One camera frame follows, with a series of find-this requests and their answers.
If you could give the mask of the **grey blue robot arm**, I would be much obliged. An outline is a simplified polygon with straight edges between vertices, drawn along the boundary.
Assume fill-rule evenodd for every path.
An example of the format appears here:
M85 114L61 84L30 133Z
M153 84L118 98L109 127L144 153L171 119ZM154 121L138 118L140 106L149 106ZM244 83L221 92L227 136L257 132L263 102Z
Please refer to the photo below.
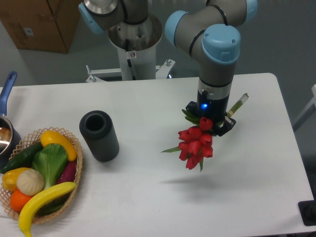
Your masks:
M79 11L96 34L107 32L117 48L123 80L155 79L156 46L165 36L176 48L199 63L197 101L186 113L214 123L222 136L235 125L227 112L241 36L237 27L257 12L255 0L209 0L189 14L176 11L162 25L145 0L85 0Z

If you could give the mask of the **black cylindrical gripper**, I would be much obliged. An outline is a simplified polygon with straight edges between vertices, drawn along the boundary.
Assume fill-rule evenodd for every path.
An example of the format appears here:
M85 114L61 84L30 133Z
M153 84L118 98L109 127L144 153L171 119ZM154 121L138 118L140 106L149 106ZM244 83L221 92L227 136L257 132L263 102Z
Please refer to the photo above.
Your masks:
M231 84L222 87L214 87L207 84L199 84L197 102L191 101L186 106L186 111L199 117L207 117L217 123L213 126L213 136L223 136L236 124L236 120L225 116L228 105Z

